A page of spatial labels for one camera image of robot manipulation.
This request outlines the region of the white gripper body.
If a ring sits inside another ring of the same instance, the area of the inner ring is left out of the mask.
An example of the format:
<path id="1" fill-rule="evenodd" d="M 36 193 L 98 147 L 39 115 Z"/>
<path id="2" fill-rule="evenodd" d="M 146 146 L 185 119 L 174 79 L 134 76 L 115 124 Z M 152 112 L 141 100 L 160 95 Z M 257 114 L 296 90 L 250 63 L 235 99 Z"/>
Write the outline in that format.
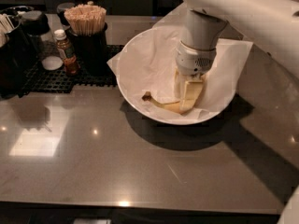
<path id="1" fill-rule="evenodd" d="M 211 69 L 215 57 L 215 49 L 194 49 L 186 46 L 183 42 L 179 42 L 176 64 L 178 71 L 184 76 L 203 75 Z"/>

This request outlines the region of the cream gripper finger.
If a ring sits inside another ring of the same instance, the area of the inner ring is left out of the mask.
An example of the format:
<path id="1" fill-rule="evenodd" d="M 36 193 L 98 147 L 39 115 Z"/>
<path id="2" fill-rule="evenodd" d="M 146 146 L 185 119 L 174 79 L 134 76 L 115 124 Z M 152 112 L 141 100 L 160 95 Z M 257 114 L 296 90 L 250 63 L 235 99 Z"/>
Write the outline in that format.
<path id="1" fill-rule="evenodd" d="M 180 101 L 179 110 L 185 113 L 193 109 L 202 89 L 205 79 L 203 77 L 179 77 Z"/>
<path id="2" fill-rule="evenodd" d="M 174 75 L 174 95 L 181 102 L 185 98 L 186 81 L 187 81 L 187 77 L 182 75 L 178 70 L 176 70 Z"/>

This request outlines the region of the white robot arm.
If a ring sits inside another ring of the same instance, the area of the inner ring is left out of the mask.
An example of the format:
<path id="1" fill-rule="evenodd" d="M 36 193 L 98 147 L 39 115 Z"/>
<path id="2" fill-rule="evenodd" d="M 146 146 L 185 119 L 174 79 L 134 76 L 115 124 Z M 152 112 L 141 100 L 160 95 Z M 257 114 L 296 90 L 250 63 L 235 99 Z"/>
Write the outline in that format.
<path id="1" fill-rule="evenodd" d="M 178 43 L 176 62 L 182 75 L 221 76 L 212 67 L 222 30 L 231 25 L 299 77 L 299 4 L 292 0 L 183 0 L 185 25 Z"/>

